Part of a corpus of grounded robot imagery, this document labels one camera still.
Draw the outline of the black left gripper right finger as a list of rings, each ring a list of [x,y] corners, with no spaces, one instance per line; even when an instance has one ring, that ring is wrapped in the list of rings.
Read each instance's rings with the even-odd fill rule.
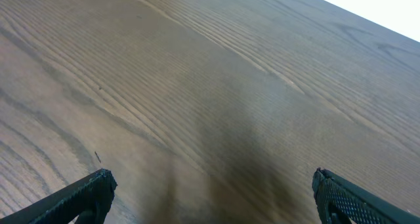
[[[323,224],[419,224],[419,217],[327,169],[314,172],[312,189]]]

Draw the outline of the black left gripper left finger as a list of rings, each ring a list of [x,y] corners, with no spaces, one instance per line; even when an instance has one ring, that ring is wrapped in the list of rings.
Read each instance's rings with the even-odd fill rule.
[[[38,202],[1,219],[2,223],[95,223],[103,224],[117,187],[112,172],[96,172]]]

